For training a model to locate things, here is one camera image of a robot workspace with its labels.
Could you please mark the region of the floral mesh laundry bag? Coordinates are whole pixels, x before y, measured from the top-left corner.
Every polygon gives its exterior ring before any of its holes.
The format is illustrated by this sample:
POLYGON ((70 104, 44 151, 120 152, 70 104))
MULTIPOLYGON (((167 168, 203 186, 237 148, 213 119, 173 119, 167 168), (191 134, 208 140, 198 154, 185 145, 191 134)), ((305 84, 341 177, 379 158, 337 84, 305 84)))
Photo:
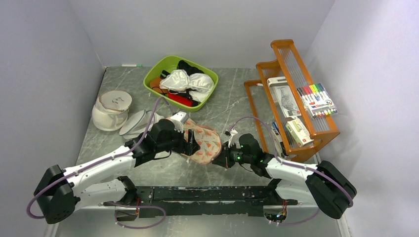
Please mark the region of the floral mesh laundry bag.
POLYGON ((185 149, 174 148, 173 151, 199 164, 211 163, 222 150, 220 136, 215 129, 197 124, 189 118, 183 126, 184 141, 187 141, 190 129, 194 132, 195 141, 200 148, 192 155, 183 153, 185 149))

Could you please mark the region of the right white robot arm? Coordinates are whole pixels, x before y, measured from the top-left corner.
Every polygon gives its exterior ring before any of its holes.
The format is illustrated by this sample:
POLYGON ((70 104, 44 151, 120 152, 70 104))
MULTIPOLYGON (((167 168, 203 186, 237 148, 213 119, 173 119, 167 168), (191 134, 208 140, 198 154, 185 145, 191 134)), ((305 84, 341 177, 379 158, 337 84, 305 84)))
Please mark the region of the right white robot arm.
POLYGON ((334 219, 340 219, 345 210, 353 206, 357 195, 356 188, 331 162, 287 161, 264 152, 251 134, 240 136, 236 142, 230 138, 212 163, 224 168, 249 164, 258 176, 277 180, 278 184, 266 192, 271 204, 279 204, 284 199, 315 204, 334 219))

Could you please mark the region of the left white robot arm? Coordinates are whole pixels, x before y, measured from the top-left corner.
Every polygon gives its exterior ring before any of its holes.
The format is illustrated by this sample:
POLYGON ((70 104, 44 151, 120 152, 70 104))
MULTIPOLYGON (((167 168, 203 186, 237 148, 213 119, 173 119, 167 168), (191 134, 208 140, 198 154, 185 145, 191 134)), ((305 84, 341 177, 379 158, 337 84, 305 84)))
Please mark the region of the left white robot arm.
POLYGON ((35 202, 42 212, 40 218, 55 224, 96 203, 138 204, 137 187, 127 176, 106 183, 102 180, 156 160, 162 152, 189 156, 199 149, 193 130, 177 130, 173 121, 162 119, 150 131, 145 130, 100 158, 63 169, 51 166, 34 191, 35 202))

